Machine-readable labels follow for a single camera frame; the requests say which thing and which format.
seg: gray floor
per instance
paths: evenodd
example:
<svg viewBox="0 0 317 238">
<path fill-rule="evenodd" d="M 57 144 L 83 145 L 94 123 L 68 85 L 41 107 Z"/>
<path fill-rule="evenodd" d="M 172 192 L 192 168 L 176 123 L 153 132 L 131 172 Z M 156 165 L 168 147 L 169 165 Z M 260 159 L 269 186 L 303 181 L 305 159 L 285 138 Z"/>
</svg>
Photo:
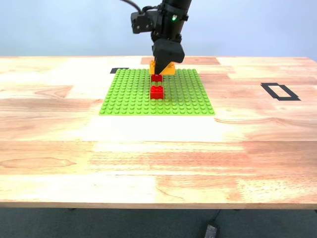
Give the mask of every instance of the gray floor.
<svg viewBox="0 0 317 238">
<path fill-rule="evenodd" d="M 0 208 L 0 238 L 203 238 L 215 210 Z M 317 238 L 312 210 L 223 210 L 220 238 Z"/>
</svg>

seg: red lego brick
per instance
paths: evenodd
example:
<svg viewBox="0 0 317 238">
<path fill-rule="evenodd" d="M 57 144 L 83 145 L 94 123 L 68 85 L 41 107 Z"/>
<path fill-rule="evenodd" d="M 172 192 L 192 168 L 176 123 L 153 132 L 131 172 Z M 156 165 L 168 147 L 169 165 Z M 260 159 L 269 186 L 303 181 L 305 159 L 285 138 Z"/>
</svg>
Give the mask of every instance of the red lego brick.
<svg viewBox="0 0 317 238">
<path fill-rule="evenodd" d="M 152 74 L 151 82 L 163 82 L 163 76 L 161 74 Z"/>
<path fill-rule="evenodd" d="M 164 99 L 164 89 L 162 86 L 152 86 L 150 90 L 150 99 Z"/>
</svg>

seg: table surface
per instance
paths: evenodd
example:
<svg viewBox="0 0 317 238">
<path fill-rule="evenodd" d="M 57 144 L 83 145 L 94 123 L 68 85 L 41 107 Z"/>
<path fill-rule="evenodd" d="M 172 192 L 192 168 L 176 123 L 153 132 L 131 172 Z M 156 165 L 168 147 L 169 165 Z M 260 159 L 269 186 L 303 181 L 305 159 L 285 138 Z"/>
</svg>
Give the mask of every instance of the table surface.
<svg viewBox="0 0 317 238">
<path fill-rule="evenodd" d="M 99 116 L 151 59 L 0 58 L 0 206 L 317 209 L 315 61 L 186 57 L 215 116 Z"/>
</svg>

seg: green lego baseplate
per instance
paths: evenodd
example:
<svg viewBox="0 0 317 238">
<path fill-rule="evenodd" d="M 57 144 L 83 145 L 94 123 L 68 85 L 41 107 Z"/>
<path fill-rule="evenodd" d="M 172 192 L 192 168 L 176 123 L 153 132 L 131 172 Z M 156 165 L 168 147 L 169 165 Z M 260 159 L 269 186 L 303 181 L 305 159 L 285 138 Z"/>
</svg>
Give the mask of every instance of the green lego baseplate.
<svg viewBox="0 0 317 238">
<path fill-rule="evenodd" d="M 150 86 L 163 85 L 164 99 L 150 99 Z M 215 115 L 195 69 L 177 69 L 151 82 L 148 69 L 118 69 L 99 115 Z"/>
</svg>

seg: light blue wall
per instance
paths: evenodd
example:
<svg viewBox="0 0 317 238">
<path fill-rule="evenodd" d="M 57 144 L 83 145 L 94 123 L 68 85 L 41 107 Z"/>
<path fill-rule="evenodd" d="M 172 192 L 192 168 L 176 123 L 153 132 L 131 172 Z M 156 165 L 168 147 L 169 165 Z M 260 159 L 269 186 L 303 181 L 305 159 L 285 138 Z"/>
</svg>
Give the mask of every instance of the light blue wall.
<svg viewBox="0 0 317 238">
<path fill-rule="evenodd" d="M 0 55 L 151 55 L 133 11 L 119 0 L 3 0 Z M 193 0 L 182 35 L 187 55 L 317 60 L 317 0 Z"/>
</svg>

